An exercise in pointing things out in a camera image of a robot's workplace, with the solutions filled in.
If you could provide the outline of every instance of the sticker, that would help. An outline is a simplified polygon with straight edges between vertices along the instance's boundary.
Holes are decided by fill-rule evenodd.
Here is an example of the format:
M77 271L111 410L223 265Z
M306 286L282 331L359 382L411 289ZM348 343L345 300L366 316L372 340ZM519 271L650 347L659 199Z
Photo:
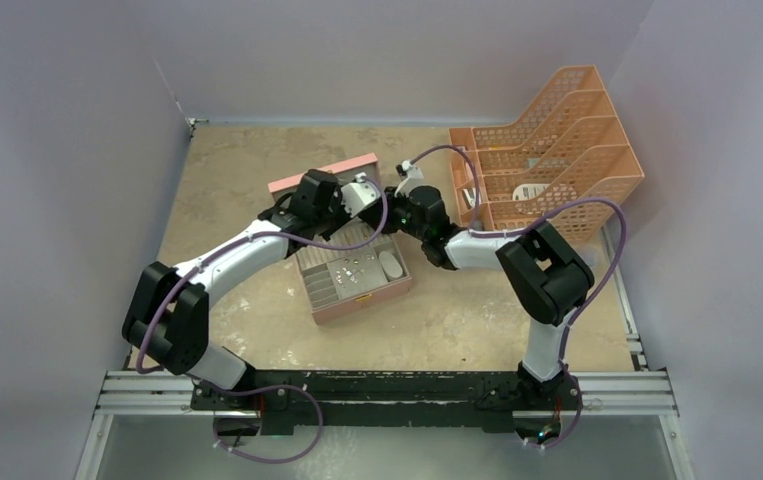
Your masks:
M513 199L531 200L537 195L543 193L543 191L546 190L546 187L548 186L548 183L523 183L514 189Z

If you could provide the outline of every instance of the metal bracket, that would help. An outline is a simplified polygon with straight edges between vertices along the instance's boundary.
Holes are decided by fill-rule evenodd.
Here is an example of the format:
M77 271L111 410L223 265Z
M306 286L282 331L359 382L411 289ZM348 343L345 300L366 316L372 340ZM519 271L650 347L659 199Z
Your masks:
M187 117L186 120L187 126L190 129L190 138L195 136L195 130L199 123L210 123L210 119L207 118Z

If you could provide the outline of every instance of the white arm segment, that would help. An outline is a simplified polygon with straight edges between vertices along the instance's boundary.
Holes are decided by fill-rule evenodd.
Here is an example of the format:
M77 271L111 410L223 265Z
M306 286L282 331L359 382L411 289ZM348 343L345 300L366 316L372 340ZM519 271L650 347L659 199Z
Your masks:
M502 271L496 250L514 238L475 238L469 231L452 237L446 245L446 254L457 268L489 268ZM528 346L522 358L522 366L528 373L545 382L560 373L558 351L561 336L566 328L566 318L556 326L529 320Z
M251 222L248 228L239 235L222 243L204 255L181 262L175 265L178 275L186 275L193 267L207 258L210 254L219 250L224 245L248 237L260 232L280 232L281 229L274 224L262 220ZM198 275L190 279L190 283L200 283L210 296L210 308L213 308L219 300L237 285L254 275L258 270L273 263L277 263L287 257L287 247L290 241L283 237L262 237L246 243L226 253L221 258L212 262Z
M253 233L279 231L281 229L270 222L255 220L239 235L204 255L175 265L175 268L178 269L178 275L186 275L199 262L228 243ZM283 260L287 256L288 246L289 240L282 237L263 237L252 240L205 267L201 273L190 278L190 283L204 285L210 297L210 308L213 308L226 293L255 272ZM219 388L230 390L246 373L246 362L230 350L208 341L204 355L188 373L207 380Z

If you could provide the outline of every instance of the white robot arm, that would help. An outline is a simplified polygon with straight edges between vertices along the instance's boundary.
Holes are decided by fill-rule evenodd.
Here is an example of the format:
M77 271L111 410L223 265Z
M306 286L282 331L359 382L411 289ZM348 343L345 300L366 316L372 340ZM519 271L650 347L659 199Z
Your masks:
M173 285L186 278L174 309L160 312L146 353L170 372L189 374L224 389L234 388L250 366L211 342L208 311L257 271L281 261L314 236L330 234L360 211L379 201L365 174L340 185L330 173L311 170L290 198L267 209L248 228L211 251L169 268L155 262L143 271L122 329L123 337L142 347L148 324Z

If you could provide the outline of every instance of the metal frame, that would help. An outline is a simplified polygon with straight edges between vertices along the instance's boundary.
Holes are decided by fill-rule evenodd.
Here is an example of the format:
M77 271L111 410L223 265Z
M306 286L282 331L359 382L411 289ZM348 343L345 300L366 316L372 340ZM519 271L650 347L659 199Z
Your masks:
M195 119L191 126L201 121ZM613 258L613 243L603 229L600 239L608 258ZM643 344L637 333L634 316L628 303L622 274L614 273L617 295L628 340L629 351L638 371L635 372L578 372L584 392L583 415L657 416L666 441L667 450L678 480L694 480L695 476L678 423L678 410L672 386L666 372L649 371ZM196 411L190 409L193 383L187 377L158 372L139 375L133 371L107 372L90 426L89 437L81 457L77 480L92 480L98 475L108 434L117 416L220 416L253 418L253 411ZM518 411L514 418L551 416L546 411Z

